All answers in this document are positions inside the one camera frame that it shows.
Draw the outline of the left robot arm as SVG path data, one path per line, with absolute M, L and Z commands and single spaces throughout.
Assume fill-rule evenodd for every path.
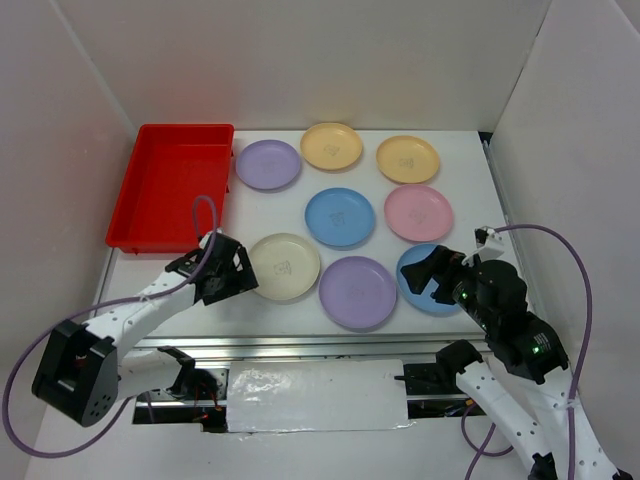
M 174 346 L 147 353 L 136 345 L 191 307 L 208 306 L 256 289 L 246 248 L 222 233 L 170 262 L 138 294 L 100 306 L 100 315 L 65 320 L 48 341 L 32 383 L 40 400 L 83 427 L 99 422 L 119 400 L 164 390 L 176 399 L 216 397 L 215 377 Z

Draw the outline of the cream plate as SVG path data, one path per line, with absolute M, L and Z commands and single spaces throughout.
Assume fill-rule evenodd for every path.
M 317 249 L 305 238 L 276 233 L 259 240 L 249 259 L 258 287 L 255 292 L 268 300 L 289 302 L 306 294 L 321 270 Z

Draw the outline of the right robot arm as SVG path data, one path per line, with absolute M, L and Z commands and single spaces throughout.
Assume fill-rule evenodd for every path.
M 492 374 L 482 355 L 458 340 L 436 355 L 434 380 L 467 394 L 501 431 L 532 479 L 627 479 L 608 458 L 572 388 L 576 369 L 553 328 L 533 314 L 527 286 L 502 260 L 466 259 L 437 246 L 425 258 L 401 267 L 409 290 L 429 283 L 435 302 L 459 306 L 485 334 L 485 341 L 515 378 L 530 407 L 524 409 Z

